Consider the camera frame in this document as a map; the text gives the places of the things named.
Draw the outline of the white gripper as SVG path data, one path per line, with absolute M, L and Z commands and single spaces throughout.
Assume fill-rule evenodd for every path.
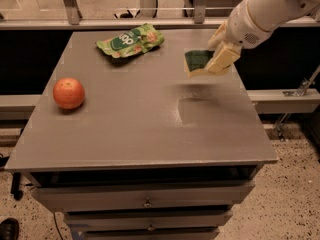
M 271 0 L 243 0 L 231 12 L 208 41 L 213 57 L 205 66 L 211 74 L 219 74 L 240 58 L 241 49 L 253 49 L 273 33 Z

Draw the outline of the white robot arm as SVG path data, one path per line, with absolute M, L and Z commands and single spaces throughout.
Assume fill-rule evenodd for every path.
M 213 51 L 204 70 L 219 74 L 240 58 L 242 49 L 253 49 L 290 20 L 309 14 L 320 0 L 242 0 L 208 41 Z

